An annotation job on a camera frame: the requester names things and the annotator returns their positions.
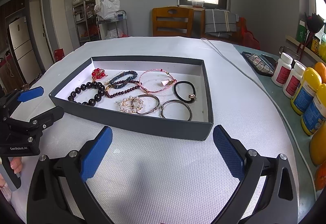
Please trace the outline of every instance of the gray plaid cloth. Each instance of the gray plaid cloth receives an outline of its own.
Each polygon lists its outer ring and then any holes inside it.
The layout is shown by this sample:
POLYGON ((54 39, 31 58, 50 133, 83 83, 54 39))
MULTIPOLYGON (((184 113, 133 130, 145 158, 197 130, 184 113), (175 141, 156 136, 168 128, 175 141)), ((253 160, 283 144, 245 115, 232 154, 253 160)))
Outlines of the gray plaid cloth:
POLYGON ((237 14, 225 10, 205 10, 205 33, 228 38, 237 31, 237 14))

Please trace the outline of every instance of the jewelry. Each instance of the jewelry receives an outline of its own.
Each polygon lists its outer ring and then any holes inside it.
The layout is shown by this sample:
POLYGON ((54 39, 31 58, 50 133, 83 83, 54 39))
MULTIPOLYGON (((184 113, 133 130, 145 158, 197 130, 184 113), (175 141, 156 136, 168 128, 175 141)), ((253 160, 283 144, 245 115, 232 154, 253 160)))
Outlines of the jewelry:
POLYGON ((144 90, 144 92, 145 92, 146 94, 149 94, 149 93, 150 93, 150 94, 154 94, 154 93, 162 92, 162 91, 164 91, 164 90, 166 90, 166 89, 169 89, 169 88, 170 88, 172 85, 174 85, 176 82, 177 82, 177 80, 174 79, 174 78, 171 76, 171 74, 170 74, 169 72, 167 72, 167 71, 165 71, 165 70, 163 70, 163 69, 150 69, 150 70, 147 70, 147 71, 145 71, 144 73, 142 73, 141 76, 139 77, 140 87, 144 90), (164 89, 161 89, 161 90, 158 90, 158 91, 149 91, 148 89, 146 89, 146 88, 142 85, 142 83, 141 83, 141 77, 142 77, 145 73, 148 73, 148 72, 150 72, 150 71, 156 71, 156 70, 159 70, 159 71, 161 71, 161 72, 165 72, 165 73, 166 73, 166 74, 171 78, 171 80, 161 81, 161 83, 162 83, 163 86, 168 85, 168 87, 165 87, 164 89))
POLYGON ((175 96, 177 96, 177 97, 178 97, 182 102, 185 102, 185 103, 187 103, 187 104, 191 104, 191 103, 193 103, 193 102, 195 101, 195 98, 196 98, 195 87, 194 87, 193 84, 192 84, 191 82, 189 82, 189 81, 178 81, 178 82, 173 86, 173 91, 174 91, 175 96), (190 98, 190 100, 182 99, 182 98, 178 95, 176 87, 177 87, 177 85, 180 84, 180 83, 186 83, 186 84, 191 85, 193 93, 188 95, 188 97, 190 98))
POLYGON ((105 88, 105 95, 108 97, 108 98, 113 98, 117 95, 121 95, 121 94, 127 94, 135 89, 138 89, 140 87, 138 81, 134 81, 134 80, 130 80, 129 83, 135 83, 137 84, 136 86, 134 87, 131 87, 130 89, 126 89, 125 91, 121 91, 121 92, 117 92, 115 94, 109 94, 109 89, 110 89, 110 86, 106 86, 105 88))
POLYGON ((114 89, 121 89, 123 87, 125 87, 127 85, 127 83, 131 80, 136 79, 137 77, 137 72, 130 70, 130 71, 123 71, 121 73, 119 73, 118 75, 114 76, 113 78, 111 78, 110 80, 108 80, 107 82, 105 82, 105 85, 108 85, 109 87, 112 87, 114 89), (126 78, 123 81, 117 81, 116 80, 122 78, 123 76, 132 74, 132 76, 129 76, 128 78, 126 78))
POLYGON ((102 79, 103 77, 107 76, 103 69, 97 68, 92 71, 92 80, 96 81, 97 79, 102 79))
POLYGON ((170 100, 170 101, 166 101, 164 104, 161 105, 161 116, 162 116, 163 118, 166 118, 166 117, 163 115, 163 109, 164 109, 164 106, 165 106, 166 104, 168 104, 168 103, 171 103, 171 102, 176 102, 176 103, 179 103, 179 104, 183 104, 183 105, 188 109, 188 111, 189 111, 189 113, 190 113, 190 117, 189 117, 189 119, 188 119, 187 121, 191 121, 191 119, 192 119, 192 112, 191 112, 190 107, 189 107, 186 103, 184 103, 184 102, 182 102, 182 101, 180 101, 180 100, 170 100))
POLYGON ((89 99, 88 102, 83 102, 82 104, 84 105, 90 105, 90 106, 95 106, 96 102, 100 102, 102 99, 102 96, 104 96, 104 90, 105 87, 101 82, 88 82, 86 84, 82 84, 80 87, 77 87, 74 91, 71 92, 71 94, 68 96, 68 101, 77 103, 75 101, 75 97, 77 94, 80 94, 82 91, 85 91, 86 89, 98 89, 97 94, 95 94, 94 99, 91 98, 89 99))
POLYGON ((150 111, 146 112, 146 113, 139 113, 138 111, 136 112, 137 114, 140 114, 140 115, 145 115, 145 114, 150 114, 150 113, 153 113, 154 111, 156 111, 159 106, 160 106, 160 99, 157 98, 155 95, 152 95, 152 94, 141 94, 141 95, 138 95, 138 97, 152 97, 154 98, 156 101, 157 101, 157 105, 150 111))
POLYGON ((136 113, 137 111, 139 111, 140 109, 142 109, 143 100, 139 99, 139 96, 135 96, 135 97, 129 96, 128 98, 124 98, 122 100, 122 102, 116 102, 116 103, 118 105, 120 105, 120 111, 121 112, 132 114, 132 113, 136 113), (133 104, 131 104, 131 105, 130 104, 126 104, 126 102, 128 100, 132 100, 132 101, 136 100, 136 101, 138 101, 138 106, 135 106, 133 104), (124 106, 131 107, 132 110, 124 109, 123 108, 124 106))

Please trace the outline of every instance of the white tablecloth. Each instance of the white tablecloth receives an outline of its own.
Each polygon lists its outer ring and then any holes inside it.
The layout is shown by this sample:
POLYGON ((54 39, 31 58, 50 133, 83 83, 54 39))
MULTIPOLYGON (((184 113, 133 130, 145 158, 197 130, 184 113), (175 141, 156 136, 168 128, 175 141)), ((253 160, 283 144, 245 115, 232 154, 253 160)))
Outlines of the white tablecloth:
MULTIPOLYGON (((255 73, 228 43, 215 46, 244 72, 255 73)), ((91 56, 162 55, 205 61, 214 113, 214 126, 262 156, 288 156, 296 190, 299 183, 294 152, 276 108, 248 78, 225 61, 208 44, 182 37, 129 37, 86 43, 55 63, 34 85, 44 88, 42 97, 22 103, 12 117, 30 118, 52 108, 48 94, 91 56)), ((63 157, 93 139, 103 125, 65 114, 44 130, 41 154, 63 157)), ((233 178, 216 149, 212 132, 203 142, 170 139, 112 127, 113 142, 97 173, 87 184, 100 205, 116 223, 210 223, 234 192, 233 178)), ((38 157, 24 157, 22 186, 12 194, 12 204, 26 221, 27 196, 38 157)), ((244 216, 252 213, 264 183, 261 177, 244 216)), ((77 213, 73 202, 72 209, 77 213)))

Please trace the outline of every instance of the black hair tie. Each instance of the black hair tie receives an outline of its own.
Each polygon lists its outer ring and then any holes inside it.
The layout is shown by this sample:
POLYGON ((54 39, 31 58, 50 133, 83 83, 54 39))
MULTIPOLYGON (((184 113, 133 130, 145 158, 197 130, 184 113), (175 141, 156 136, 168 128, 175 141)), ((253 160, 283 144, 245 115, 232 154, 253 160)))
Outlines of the black hair tie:
POLYGON ((195 98, 196 98, 195 87, 194 87, 193 84, 192 84, 191 82, 189 82, 189 81, 178 81, 178 82, 173 86, 173 91, 174 91, 175 96, 177 96, 178 99, 180 99, 182 102, 185 102, 185 103, 187 103, 187 104, 191 104, 191 103, 193 103, 193 102, 195 101, 195 98), (191 85, 193 93, 188 95, 188 97, 190 98, 190 100, 182 99, 182 98, 178 95, 176 87, 177 87, 177 85, 178 85, 179 83, 186 83, 186 84, 191 85))

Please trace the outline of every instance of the black phone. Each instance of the black phone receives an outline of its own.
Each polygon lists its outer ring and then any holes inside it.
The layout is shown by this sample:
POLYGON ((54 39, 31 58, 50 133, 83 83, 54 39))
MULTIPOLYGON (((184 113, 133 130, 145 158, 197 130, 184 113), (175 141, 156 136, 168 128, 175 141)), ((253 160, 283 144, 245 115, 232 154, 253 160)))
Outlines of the black phone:
POLYGON ((250 65, 254 68, 254 70, 264 76, 273 76, 274 71, 271 67, 257 54, 242 52, 242 56, 250 63, 250 65))
POLYGON ((265 59, 266 62, 269 62, 270 66, 272 66, 272 70, 275 70, 277 61, 273 59, 272 57, 261 55, 263 59, 265 59))

